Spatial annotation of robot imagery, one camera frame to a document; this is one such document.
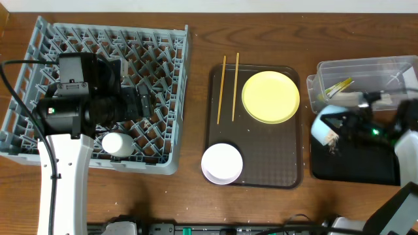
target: transparent plastic container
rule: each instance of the transparent plastic container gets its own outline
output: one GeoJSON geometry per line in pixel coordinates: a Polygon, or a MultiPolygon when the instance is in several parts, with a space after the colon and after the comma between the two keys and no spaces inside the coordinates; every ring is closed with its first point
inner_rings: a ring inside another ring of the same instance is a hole
{"type": "MultiPolygon", "coordinates": [[[[310,75],[306,81],[312,111],[317,114],[329,104],[357,106],[361,100],[360,95],[353,94],[341,99],[339,96],[330,98],[325,94],[326,89],[348,78],[352,78],[353,83],[343,91],[344,93],[390,92],[406,87],[418,89],[417,71],[416,55],[320,62],[317,74],[310,75]]],[[[413,91],[390,94],[389,102],[377,102],[373,109],[396,110],[401,100],[417,97],[418,93],[413,91]]]]}

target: white background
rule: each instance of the white background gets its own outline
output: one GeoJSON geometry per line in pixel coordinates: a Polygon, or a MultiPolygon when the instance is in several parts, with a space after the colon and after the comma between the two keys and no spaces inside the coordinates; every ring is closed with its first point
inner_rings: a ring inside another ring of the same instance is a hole
{"type": "Polygon", "coordinates": [[[9,12],[418,13],[418,0],[0,0],[9,12]]]}

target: wooden tabletop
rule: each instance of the wooden tabletop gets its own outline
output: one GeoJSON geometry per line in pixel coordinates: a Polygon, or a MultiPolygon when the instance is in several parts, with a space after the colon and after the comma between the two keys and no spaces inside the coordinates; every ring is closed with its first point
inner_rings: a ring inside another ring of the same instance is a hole
{"type": "MultiPolygon", "coordinates": [[[[11,14],[1,39],[0,59],[24,58],[39,14],[11,14]]],[[[418,15],[413,14],[41,14],[50,23],[191,30],[191,69],[185,98],[180,166],[171,176],[90,169],[88,221],[119,214],[177,223],[278,224],[296,213],[321,222],[338,213],[368,219],[399,187],[314,179],[310,174],[310,108],[306,77],[320,61],[394,55],[418,50],[418,15]],[[288,65],[300,76],[304,178],[293,190],[220,187],[208,183],[200,163],[205,143],[209,72],[222,63],[288,65]]],[[[14,84],[20,66],[7,68],[14,84]]],[[[10,95],[0,85],[0,115],[10,95]]],[[[387,118],[387,113],[380,113],[387,118]]],[[[40,168],[0,158],[0,231],[37,231],[40,168]]]]}

